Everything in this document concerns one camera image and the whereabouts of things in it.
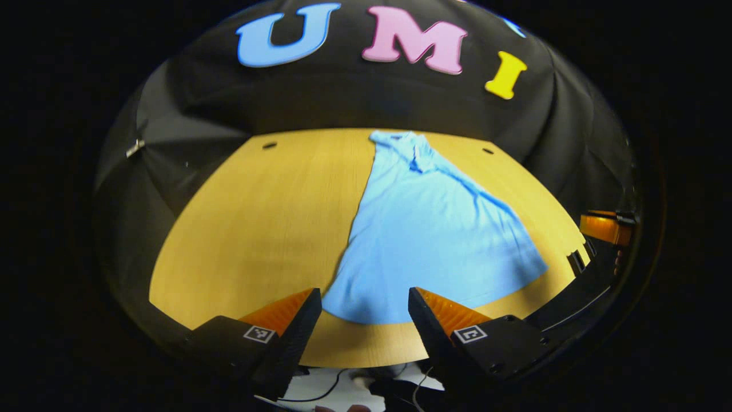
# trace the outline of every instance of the table surface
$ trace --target table surface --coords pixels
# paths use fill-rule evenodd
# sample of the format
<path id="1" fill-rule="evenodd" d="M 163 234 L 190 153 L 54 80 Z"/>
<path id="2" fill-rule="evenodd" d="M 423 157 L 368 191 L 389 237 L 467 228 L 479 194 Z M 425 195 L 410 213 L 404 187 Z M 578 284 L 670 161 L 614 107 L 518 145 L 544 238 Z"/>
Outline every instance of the table surface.
<path id="1" fill-rule="evenodd" d="M 175 222 L 157 258 L 150 301 L 196 328 L 218 315 L 238 319 L 309 287 L 327 293 L 371 171 L 373 130 L 301 130 L 248 140 Z M 567 255 L 577 250 L 589 262 L 584 237 L 564 208 L 496 145 L 417 133 L 517 213 L 549 267 L 523 289 L 475 310 L 525 317 L 574 279 Z M 277 145 L 263 148 L 271 142 Z M 362 325 L 323 311 L 300 364 L 379 367 L 424 358 L 412 323 Z"/>

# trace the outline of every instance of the pink letter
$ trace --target pink letter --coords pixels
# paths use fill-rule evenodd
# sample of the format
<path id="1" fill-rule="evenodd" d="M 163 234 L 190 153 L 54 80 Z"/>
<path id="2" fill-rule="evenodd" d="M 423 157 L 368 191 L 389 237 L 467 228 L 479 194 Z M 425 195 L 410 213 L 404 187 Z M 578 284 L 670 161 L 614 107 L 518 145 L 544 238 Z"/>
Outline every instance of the pink letter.
<path id="1" fill-rule="evenodd" d="M 394 49 L 394 40 L 399 39 L 407 60 L 414 64 L 432 46 L 432 56 L 425 63 L 432 70 L 457 75 L 463 72 L 460 66 L 460 44 L 468 32 L 454 24 L 439 21 L 422 32 L 408 12 L 395 7 L 374 6 L 368 10 L 376 16 L 376 33 L 373 45 L 363 51 L 363 58 L 371 62 L 395 62 L 399 52 Z"/>

